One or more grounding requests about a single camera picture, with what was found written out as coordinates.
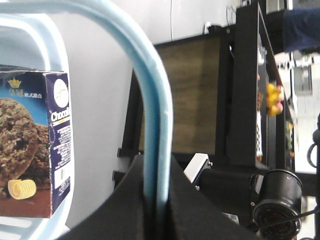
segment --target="blue box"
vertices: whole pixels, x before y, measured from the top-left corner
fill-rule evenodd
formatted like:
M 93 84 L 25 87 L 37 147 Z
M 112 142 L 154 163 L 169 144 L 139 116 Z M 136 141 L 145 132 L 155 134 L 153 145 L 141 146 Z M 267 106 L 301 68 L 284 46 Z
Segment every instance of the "blue box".
M 0 216 L 50 218 L 70 192 L 68 75 L 0 65 Z

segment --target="crown logo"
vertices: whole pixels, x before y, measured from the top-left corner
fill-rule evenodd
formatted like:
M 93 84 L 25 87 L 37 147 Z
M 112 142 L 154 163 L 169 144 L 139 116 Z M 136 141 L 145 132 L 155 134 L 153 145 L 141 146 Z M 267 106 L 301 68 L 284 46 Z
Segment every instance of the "crown logo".
M 17 88 L 20 87 L 21 81 L 18 80 L 18 79 L 13 78 L 13 79 L 10 79 L 10 80 L 8 81 L 8 83 L 10 84 L 10 86 L 11 86 L 13 89 L 17 89 Z

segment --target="blue cloth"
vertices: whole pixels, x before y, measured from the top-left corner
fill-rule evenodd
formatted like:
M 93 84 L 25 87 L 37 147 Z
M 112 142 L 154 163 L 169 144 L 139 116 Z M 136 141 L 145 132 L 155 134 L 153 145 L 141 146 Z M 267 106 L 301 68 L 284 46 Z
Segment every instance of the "blue cloth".
M 282 34 L 286 53 L 320 47 L 320 8 L 285 10 Z

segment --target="black cord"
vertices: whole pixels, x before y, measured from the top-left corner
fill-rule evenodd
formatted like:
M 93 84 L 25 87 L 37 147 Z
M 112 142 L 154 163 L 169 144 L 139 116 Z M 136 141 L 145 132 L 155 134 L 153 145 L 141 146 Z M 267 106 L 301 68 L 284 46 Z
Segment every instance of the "black cord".
M 316 145 L 317 145 L 316 143 L 313 143 L 313 144 L 309 147 L 308 152 L 306 153 L 306 159 L 308 160 L 308 163 L 309 163 L 312 167 L 314 167 L 314 168 L 317 168 L 317 166 L 314 165 L 314 163 L 311 161 L 311 152 L 312 152 L 312 150 L 314 149 L 314 147 L 315 147 Z
M 265 228 L 268 228 L 268 227 L 272 227 L 274 225 L 285 224 L 287 222 L 291 222 L 291 221 L 294 221 L 294 220 L 297 220 L 297 219 L 300 219 L 300 218 L 304 218 L 304 217 L 309 216 L 311 214 L 317 214 L 317 213 L 320 213 L 320 208 L 318 208 L 316 206 L 313 210 L 306 211 L 306 212 L 301 213 L 301 214 L 296 215 L 296 216 L 288 217 L 287 219 L 283 219 L 283 220 L 279 220 L 279 221 L 275 221 L 275 222 L 271 222 L 271 223 L 255 226 L 254 228 L 249 228 L 249 230 L 257 231 L 259 229 L 265 229 Z

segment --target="camera lens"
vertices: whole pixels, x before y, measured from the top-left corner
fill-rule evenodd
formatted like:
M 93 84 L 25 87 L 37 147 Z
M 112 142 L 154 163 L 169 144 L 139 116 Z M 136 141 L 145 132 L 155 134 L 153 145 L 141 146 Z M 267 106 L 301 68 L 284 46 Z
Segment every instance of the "camera lens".
M 264 175 L 259 201 L 253 210 L 258 226 L 297 216 L 301 210 L 302 183 L 292 172 L 276 169 Z M 262 228 L 267 239 L 290 240 L 301 228 L 301 220 Z

